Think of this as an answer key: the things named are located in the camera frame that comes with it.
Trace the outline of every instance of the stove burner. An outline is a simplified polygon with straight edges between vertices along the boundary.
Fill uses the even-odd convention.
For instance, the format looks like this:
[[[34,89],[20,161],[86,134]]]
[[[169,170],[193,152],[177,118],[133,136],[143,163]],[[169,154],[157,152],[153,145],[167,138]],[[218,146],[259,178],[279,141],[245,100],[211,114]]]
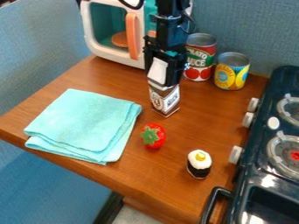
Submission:
[[[277,111],[289,123],[299,127],[299,98],[286,94],[285,98],[277,103]]]
[[[299,137],[280,135],[268,142],[269,161],[283,174],[299,179]]]

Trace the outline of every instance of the black stove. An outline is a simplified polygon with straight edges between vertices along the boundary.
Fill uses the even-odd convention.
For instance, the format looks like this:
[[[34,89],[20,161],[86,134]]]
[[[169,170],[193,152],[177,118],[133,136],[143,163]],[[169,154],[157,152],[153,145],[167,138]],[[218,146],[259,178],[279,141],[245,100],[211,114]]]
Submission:
[[[223,223],[298,224],[299,67],[274,70],[262,98],[253,98],[248,111],[247,143],[244,149],[233,147],[230,156],[237,165],[233,191],[215,187],[200,223],[208,223],[222,196],[228,199]]]

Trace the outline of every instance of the gray floor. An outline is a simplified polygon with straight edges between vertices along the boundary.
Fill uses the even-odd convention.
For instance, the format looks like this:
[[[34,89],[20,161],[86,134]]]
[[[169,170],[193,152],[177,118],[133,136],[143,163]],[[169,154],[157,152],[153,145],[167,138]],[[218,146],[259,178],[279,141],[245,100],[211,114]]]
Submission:
[[[113,224],[162,224],[144,213],[140,213],[129,206],[124,206],[118,213]]]

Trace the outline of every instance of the microwave handle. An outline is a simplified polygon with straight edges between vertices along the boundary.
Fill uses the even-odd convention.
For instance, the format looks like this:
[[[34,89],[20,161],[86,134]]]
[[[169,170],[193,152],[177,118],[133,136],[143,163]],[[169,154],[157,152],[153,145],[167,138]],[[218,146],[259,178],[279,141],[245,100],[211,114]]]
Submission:
[[[133,60],[138,60],[140,53],[140,25],[138,16],[134,12],[129,12],[126,16],[127,41],[129,56]]]
[[[232,192],[227,191],[227,189],[220,186],[214,187],[208,200],[205,203],[205,207],[201,214],[199,224],[209,224],[212,211],[214,210],[214,207],[219,197],[224,197],[229,200],[232,198],[232,196]]]

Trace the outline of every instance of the red can label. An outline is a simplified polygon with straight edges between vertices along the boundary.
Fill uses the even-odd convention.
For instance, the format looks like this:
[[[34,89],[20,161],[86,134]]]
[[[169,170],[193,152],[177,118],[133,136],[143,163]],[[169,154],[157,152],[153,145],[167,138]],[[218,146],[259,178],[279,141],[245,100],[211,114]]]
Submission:
[[[186,47],[190,68],[184,76],[192,81],[206,81],[212,75],[212,63],[215,56],[215,45],[209,47]]]

